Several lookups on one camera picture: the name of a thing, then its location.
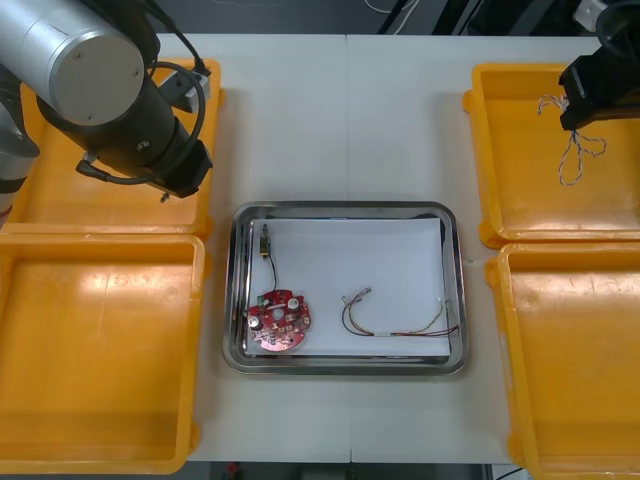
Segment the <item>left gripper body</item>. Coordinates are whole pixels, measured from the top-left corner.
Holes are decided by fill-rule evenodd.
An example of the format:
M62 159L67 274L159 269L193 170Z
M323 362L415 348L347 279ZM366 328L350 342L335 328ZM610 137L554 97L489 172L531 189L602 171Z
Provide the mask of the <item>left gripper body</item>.
M170 196L186 198L198 192L212 166L205 144L197 140L182 163L169 174L149 182L149 185Z

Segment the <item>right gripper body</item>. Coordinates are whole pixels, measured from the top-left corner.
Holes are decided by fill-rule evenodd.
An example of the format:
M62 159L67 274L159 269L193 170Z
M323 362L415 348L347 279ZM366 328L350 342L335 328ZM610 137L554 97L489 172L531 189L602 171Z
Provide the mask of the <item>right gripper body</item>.
M639 106L639 61L604 48L574 60L559 84L571 105L589 109L631 109Z

